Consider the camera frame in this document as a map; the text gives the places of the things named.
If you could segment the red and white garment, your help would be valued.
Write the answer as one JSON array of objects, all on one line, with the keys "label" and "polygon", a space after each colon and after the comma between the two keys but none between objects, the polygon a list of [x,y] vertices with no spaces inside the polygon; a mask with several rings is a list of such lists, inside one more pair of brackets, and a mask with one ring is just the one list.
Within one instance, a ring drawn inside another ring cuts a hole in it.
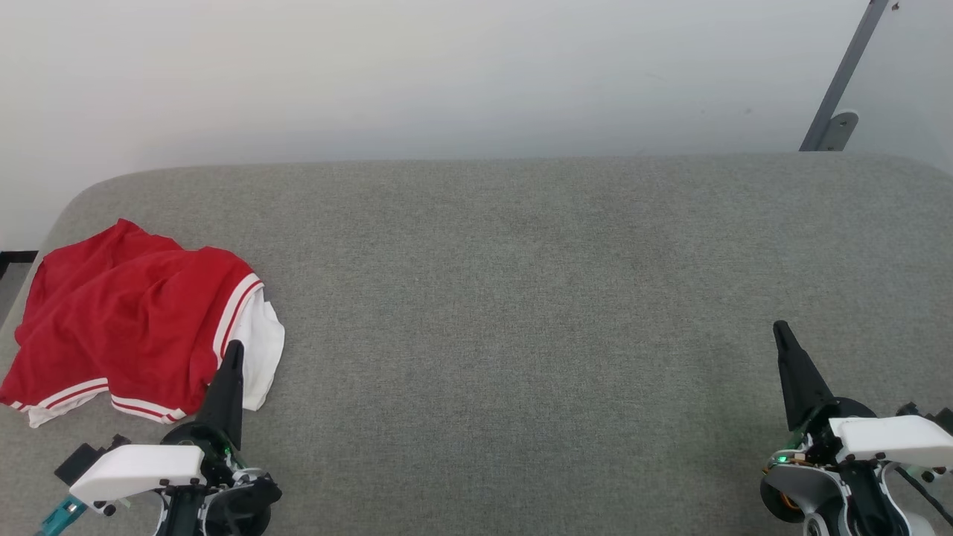
[{"label": "red and white garment", "polygon": [[244,409],[265,403],[285,329],[251,265],[185,249],[117,220],[48,253],[28,290],[0,404],[37,428],[101,393],[116,410],[172,424],[200,410],[232,340]]}]

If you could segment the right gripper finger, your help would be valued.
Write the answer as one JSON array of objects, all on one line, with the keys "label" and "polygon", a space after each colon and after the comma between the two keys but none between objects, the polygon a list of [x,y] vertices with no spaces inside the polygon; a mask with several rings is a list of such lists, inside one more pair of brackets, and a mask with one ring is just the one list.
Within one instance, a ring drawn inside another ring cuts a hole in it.
[{"label": "right gripper finger", "polygon": [[776,320],[772,329],[786,423],[790,431],[795,431],[817,408],[834,400],[834,395],[788,322]]}]

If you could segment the grey metal post with bracket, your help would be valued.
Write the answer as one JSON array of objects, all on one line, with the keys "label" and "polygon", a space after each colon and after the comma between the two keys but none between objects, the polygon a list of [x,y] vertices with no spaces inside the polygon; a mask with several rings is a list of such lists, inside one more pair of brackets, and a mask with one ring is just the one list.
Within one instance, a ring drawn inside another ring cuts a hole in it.
[{"label": "grey metal post with bracket", "polygon": [[847,148],[847,143],[860,122],[860,115],[853,109],[841,108],[841,99],[855,69],[860,65],[862,54],[867,50],[888,3],[889,0],[868,0],[867,9],[862,14],[837,71],[800,143],[800,152],[840,152]]}]

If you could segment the grey fabric sofa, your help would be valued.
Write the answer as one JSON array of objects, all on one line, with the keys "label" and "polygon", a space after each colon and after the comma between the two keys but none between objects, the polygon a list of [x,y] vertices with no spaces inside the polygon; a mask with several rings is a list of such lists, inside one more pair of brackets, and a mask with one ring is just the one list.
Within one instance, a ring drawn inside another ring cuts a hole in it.
[{"label": "grey fabric sofa", "polygon": [[891,156],[177,167],[78,194],[252,265],[286,330],[265,536],[800,536],[772,325],[881,416],[953,408],[953,174]]}]

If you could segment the black skirting strip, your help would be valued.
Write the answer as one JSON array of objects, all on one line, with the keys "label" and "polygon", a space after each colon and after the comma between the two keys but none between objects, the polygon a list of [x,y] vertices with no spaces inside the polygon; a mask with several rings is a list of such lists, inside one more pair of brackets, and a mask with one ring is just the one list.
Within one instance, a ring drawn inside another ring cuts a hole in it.
[{"label": "black skirting strip", "polygon": [[6,275],[11,264],[33,264],[38,251],[2,251],[0,252],[0,279]]}]

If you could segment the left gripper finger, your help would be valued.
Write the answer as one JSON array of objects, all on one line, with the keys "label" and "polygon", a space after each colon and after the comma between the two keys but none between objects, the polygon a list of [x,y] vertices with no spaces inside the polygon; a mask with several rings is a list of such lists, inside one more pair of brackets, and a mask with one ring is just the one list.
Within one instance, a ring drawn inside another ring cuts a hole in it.
[{"label": "left gripper finger", "polygon": [[235,449],[242,439],[243,355],[242,342],[229,340],[198,412],[198,421],[221,431]]}]

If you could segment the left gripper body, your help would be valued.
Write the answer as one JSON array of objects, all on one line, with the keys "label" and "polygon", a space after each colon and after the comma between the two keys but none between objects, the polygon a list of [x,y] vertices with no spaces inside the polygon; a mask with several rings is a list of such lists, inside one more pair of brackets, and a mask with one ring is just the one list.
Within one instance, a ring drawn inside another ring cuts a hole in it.
[{"label": "left gripper body", "polygon": [[160,536],[264,536],[282,497],[269,472],[248,466],[221,431],[200,421],[179,425],[160,444],[199,447],[208,480],[160,491]]}]

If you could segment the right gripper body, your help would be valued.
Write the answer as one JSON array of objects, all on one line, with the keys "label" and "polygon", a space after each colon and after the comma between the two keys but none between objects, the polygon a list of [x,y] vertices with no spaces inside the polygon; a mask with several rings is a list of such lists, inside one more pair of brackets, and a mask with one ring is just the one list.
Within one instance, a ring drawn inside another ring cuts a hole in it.
[{"label": "right gripper body", "polygon": [[896,536],[888,458],[870,445],[889,418],[844,398],[787,398],[784,410],[792,437],[763,469],[766,508],[804,536]]}]

